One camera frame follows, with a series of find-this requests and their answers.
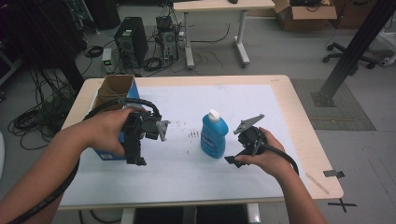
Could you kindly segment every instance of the bottle label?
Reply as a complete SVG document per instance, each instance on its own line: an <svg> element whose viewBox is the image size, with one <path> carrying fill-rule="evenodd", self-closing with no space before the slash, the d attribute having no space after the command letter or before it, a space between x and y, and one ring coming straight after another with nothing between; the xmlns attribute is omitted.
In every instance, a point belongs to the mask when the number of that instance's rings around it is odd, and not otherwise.
<svg viewBox="0 0 396 224"><path fill-rule="evenodd" d="M216 144L212 141L212 139L210 139L209 135L207 135L207 133L205 133L204 131L202 131L202 143L205 145L206 148L210 148L212 150L216 150Z"/></svg>

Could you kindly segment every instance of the black pole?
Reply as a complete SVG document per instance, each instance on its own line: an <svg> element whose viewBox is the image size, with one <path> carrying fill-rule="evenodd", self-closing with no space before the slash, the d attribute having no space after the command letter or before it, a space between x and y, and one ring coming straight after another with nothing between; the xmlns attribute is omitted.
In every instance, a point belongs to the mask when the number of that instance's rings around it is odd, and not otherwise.
<svg viewBox="0 0 396 224"><path fill-rule="evenodd" d="M316 106L334 106L332 98L396 9L395 0L378 0L319 92L311 93Z"/></svg>

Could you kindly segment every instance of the computer tower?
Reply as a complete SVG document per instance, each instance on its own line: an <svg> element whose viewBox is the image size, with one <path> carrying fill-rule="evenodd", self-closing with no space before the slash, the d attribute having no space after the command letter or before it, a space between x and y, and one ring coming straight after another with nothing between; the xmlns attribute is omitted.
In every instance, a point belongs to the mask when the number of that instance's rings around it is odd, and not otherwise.
<svg viewBox="0 0 396 224"><path fill-rule="evenodd" d="M174 29L168 32L161 33L163 60L165 62L177 61L177 31Z"/></svg>
<svg viewBox="0 0 396 224"><path fill-rule="evenodd" d="M126 17L114 39L124 68L140 68L149 48L142 18Z"/></svg>
<svg viewBox="0 0 396 224"><path fill-rule="evenodd" d="M115 0L84 0L99 30L113 29L120 25Z"/></svg>

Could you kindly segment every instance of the chair wheel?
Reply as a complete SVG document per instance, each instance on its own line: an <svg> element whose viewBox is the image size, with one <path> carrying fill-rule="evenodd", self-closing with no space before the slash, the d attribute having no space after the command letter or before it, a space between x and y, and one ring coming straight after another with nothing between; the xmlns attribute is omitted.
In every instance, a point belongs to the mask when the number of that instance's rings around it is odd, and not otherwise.
<svg viewBox="0 0 396 224"><path fill-rule="evenodd" d="M327 50L333 50L333 49L334 49L334 46L333 46L333 45L327 46Z"/></svg>
<svg viewBox="0 0 396 224"><path fill-rule="evenodd" d="M367 66L366 66L368 69L373 69L373 68L375 68L375 63L369 63L369 64L367 64Z"/></svg>
<svg viewBox="0 0 396 224"><path fill-rule="evenodd" d="M324 63L328 63L329 61L330 61L330 58L329 57L324 57L323 59L322 59L322 61L324 62Z"/></svg>

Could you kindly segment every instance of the office chair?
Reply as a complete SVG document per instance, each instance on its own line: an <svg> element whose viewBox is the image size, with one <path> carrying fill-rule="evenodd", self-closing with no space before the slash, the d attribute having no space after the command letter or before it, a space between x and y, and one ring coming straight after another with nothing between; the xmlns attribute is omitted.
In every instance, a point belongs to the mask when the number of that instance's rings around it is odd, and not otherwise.
<svg viewBox="0 0 396 224"><path fill-rule="evenodd" d="M329 46L327 46L327 50L333 50L334 48L340 50L341 53L328 54L322 60L324 63L328 63L330 61L330 58L341 58L341 56L343 56L343 53L347 50L346 48L344 48L343 46L341 46L340 44L337 44L335 42L330 44ZM366 67L368 69L373 69L378 64L378 60L373 59L373 58L369 58L369 57L366 57L366 56L361 56L359 58L359 60L368 63L366 65ZM354 75L358 69L359 69L359 67L358 67L358 64L356 63L355 66L353 67L352 71L350 71L349 75L350 76Z"/></svg>

